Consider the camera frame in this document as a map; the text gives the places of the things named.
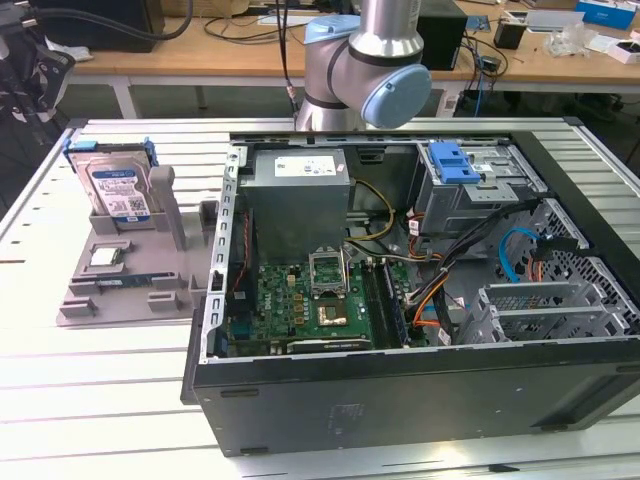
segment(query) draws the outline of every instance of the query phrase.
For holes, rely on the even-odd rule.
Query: sticker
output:
[[[100,287],[121,287],[123,283],[122,280],[98,280],[96,285]]]
[[[462,310],[465,308],[464,297],[456,297],[453,301],[455,303],[449,307],[449,310]]]
[[[327,177],[336,175],[333,157],[278,157],[275,162],[276,177]]]
[[[438,339],[443,345],[451,345],[451,337],[442,328],[438,331]]]
[[[476,172],[493,172],[493,168],[491,168],[491,165],[487,165],[486,163],[474,164],[471,165],[471,168],[473,168]]]
[[[409,220],[409,234],[417,237],[420,235],[420,222],[417,220]]]
[[[138,222],[150,217],[147,201],[135,189],[138,177],[134,170],[105,170],[91,176],[102,203],[116,221]]]

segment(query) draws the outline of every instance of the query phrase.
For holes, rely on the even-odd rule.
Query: blue plastic clip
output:
[[[429,156],[444,184],[479,183],[480,175],[471,167],[469,157],[454,142],[429,144]]]

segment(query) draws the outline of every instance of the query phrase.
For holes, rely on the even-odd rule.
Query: wooden desk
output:
[[[500,7],[458,2],[470,15],[500,16]],[[523,9],[513,4],[517,10]],[[167,19],[167,31],[175,29],[181,19]],[[116,93],[124,118],[137,118],[137,110],[129,92],[131,85],[194,85],[194,86],[282,86],[282,65],[276,43],[268,45],[238,45],[207,35],[206,20],[194,19],[189,29],[175,40],[163,42],[149,54],[95,52],[95,59],[76,67],[74,83],[111,85]],[[212,28],[220,32],[223,21]],[[588,25],[600,33],[625,38],[615,29]],[[640,28],[640,15],[633,27]],[[231,25],[227,36],[247,36],[273,30],[272,26]],[[494,31],[475,35],[492,43]],[[304,38],[304,27],[292,34]],[[504,50],[509,69],[495,84],[495,90],[540,92],[606,92],[640,93],[640,66],[623,65],[607,55],[592,52],[590,57],[551,57],[543,47],[547,34],[525,32],[518,50]],[[483,54],[498,56],[488,47]],[[304,47],[294,39],[288,42],[288,65],[296,86],[304,81]],[[434,89],[444,91],[438,116],[452,116],[458,95],[473,75],[471,54],[463,50],[453,71],[433,71]]]

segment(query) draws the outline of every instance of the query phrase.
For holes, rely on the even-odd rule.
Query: power supply label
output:
[[[336,175],[333,157],[278,157],[275,161],[276,177],[327,177]]]

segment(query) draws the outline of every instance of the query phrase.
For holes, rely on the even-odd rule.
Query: black box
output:
[[[148,33],[162,33],[164,15],[160,0],[32,0],[38,8],[73,8],[124,23]],[[40,22],[52,42],[91,50],[150,52],[155,41],[144,40],[95,23],[70,18]]]
[[[523,23],[500,22],[493,37],[493,44],[498,48],[517,50],[526,29],[527,25]]]
[[[453,70],[467,25],[467,14],[453,0],[422,0],[418,33],[424,40],[422,64],[429,70]]]

